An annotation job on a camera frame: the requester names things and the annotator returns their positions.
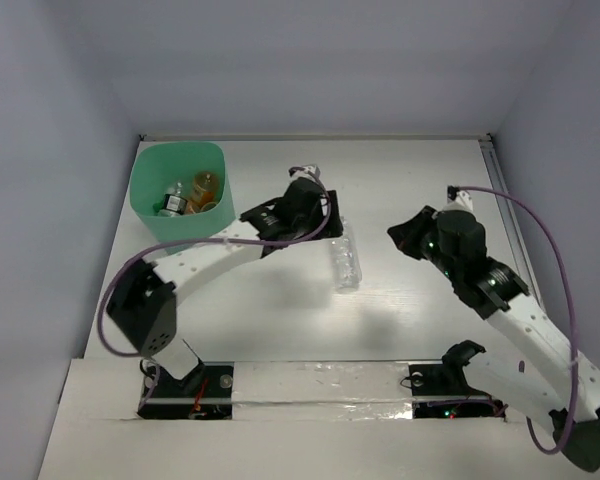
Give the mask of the clear crushed water bottle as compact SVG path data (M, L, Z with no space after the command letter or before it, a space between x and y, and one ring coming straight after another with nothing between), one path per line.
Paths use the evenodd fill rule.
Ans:
M359 288L362 271L353 229L344 217L340 220L343 227L342 235L330 240L329 252L335 289L340 293L346 293Z

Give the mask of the orange juice bottle gold cap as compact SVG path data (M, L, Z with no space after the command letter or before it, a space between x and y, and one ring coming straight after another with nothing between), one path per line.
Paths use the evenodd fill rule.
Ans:
M201 171L193 179L193 190L199 195L215 195L220 187L220 178L210 171Z

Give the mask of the small orange juice bottle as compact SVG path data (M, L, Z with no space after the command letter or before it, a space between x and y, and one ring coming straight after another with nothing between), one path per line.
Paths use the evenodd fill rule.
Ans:
M191 195L187 198L185 214L193 215L207 212L215 208L217 204L218 202L215 200L215 196L209 192L204 193L199 197Z

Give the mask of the clear bottle black cap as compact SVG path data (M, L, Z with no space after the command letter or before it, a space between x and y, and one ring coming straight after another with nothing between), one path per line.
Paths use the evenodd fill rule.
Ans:
M164 193L158 214L164 217L179 217L185 214L188 204L185 186L176 182Z

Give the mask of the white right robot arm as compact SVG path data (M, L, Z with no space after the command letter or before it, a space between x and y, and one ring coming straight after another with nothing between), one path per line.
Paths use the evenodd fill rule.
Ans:
M526 283L487 253L486 230L471 207L424 207L387 231L396 248L427 260L450 281L469 309L506 337L535 367L497 367L486 348L464 340L442 356L438 382L453 392L481 391L523 413L550 434L559 453L579 469L600 468L600 370L582 356L542 310Z

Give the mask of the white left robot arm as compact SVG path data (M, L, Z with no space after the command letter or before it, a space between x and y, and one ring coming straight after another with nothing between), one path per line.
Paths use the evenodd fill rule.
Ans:
M282 196L242 213L216 237L167 242L169 255L153 261L144 253L129 259L107 287L98 318L113 321L133 347L130 357L155 362L175 392L189 395L200 386L202 361L178 332L179 304L234 268L342 233L336 191L298 175Z

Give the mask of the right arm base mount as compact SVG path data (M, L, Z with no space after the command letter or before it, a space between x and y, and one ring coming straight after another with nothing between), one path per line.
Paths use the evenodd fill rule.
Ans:
M464 374L470 360L485 352L478 343L464 340L450 347L440 360L411 363L399 385L412 394L413 417L505 420L508 406L488 393L472 388Z

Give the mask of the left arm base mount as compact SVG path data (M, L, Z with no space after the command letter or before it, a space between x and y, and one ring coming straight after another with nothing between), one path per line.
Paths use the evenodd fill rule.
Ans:
M200 363L182 380L141 360L143 378L137 415L145 420L230 420L234 363Z

